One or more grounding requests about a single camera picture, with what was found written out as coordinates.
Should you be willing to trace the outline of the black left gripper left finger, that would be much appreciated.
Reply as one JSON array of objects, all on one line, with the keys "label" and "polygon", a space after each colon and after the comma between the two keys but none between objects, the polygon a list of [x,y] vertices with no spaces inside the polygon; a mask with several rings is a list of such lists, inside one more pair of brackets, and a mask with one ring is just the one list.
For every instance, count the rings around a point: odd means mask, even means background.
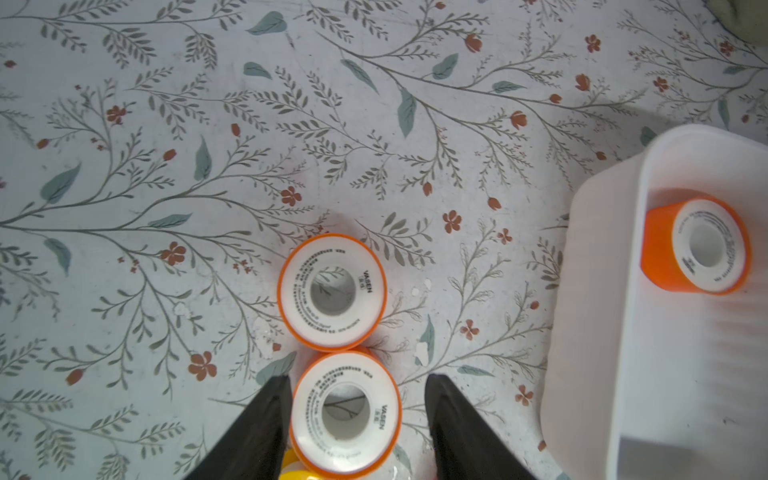
[{"label": "black left gripper left finger", "polygon": [[291,410],[290,378],[270,378],[186,478],[277,479],[286,450]]}]

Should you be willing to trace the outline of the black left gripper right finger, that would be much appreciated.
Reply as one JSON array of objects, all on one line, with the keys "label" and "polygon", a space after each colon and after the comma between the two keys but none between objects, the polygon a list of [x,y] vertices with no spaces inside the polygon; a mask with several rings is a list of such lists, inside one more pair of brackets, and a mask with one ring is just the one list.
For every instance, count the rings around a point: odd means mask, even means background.
[{"label": "black left gripper right finger", "polygon": [[425,385],[425,407],[437,478],[455,480],[533,477],[448,376],[428,376]]}]

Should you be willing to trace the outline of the orange white sealing tape roll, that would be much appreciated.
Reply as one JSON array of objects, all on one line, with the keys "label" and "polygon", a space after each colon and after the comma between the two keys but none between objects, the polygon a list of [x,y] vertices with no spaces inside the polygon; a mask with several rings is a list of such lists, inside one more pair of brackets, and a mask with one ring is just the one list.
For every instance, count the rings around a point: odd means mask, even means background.
[{"label": "orange white sealing tape roll", "polygon": [[321,352],[355,348],[379,326],[388,296],[379,259],[361,241],[323,234],[300,244],[282,267],[277,301],[286,327]]},{"label": "orange white sealing tape roll", "polygon": [[640,266],[665,291],[728,295],[745,283],[751,264],[746,225],[717,198],[695,197],[645,216]]},{"label": "orange white sealing tape roll", "polygon": [[365,350],[317,358],[293,392],[290,440],[299,460],[327,479],[359,479],[394,451],[402,400],[386,367]]}]

